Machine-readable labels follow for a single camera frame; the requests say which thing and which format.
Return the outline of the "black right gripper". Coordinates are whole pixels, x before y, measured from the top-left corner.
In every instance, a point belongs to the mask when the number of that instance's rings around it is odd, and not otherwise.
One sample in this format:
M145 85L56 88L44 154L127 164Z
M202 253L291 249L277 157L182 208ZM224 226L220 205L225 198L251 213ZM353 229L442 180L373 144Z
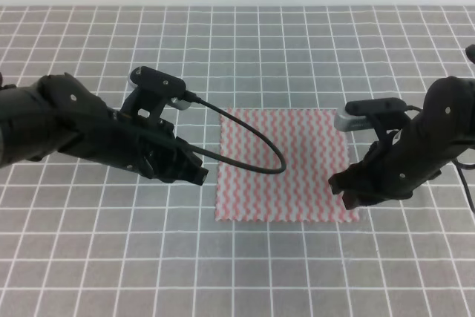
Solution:
M386 200L405 200L427 181L427 134L391 131L371 145L359 163L333 174L328 183L334 195L342 192L346 210L374 206Z

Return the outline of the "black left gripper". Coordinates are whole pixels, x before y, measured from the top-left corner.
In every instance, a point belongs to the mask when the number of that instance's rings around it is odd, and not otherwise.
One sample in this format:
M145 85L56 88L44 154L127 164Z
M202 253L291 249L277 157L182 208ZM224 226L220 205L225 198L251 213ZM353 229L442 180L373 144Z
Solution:
M209 171L203 161L174 136L174 126L160 120L149 125L143 117L130 117L108 109L105 126L105 164L164 183L181 180L202 186Z

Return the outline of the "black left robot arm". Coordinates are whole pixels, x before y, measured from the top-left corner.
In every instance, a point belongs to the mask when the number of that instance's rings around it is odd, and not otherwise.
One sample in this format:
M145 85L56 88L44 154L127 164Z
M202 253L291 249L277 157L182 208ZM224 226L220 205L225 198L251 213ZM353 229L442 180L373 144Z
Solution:
M133 172L164 183L202 185L202 160L162 119L184 94L181 79L155 81L148 69L115 110L69 73L46 75L27 87L1 87L1 166L39 162L54 152Z

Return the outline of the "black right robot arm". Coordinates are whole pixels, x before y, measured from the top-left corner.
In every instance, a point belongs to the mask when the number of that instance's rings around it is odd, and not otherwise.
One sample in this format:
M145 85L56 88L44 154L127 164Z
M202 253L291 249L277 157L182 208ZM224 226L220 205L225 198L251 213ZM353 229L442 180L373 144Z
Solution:
M407 200L448 163L458 174L474 169L458 160L474 149L474 80L436 80L422 108L395 97L348 102L334 126L343 132L373 129L378 137L361 161L329 179L345 208Z

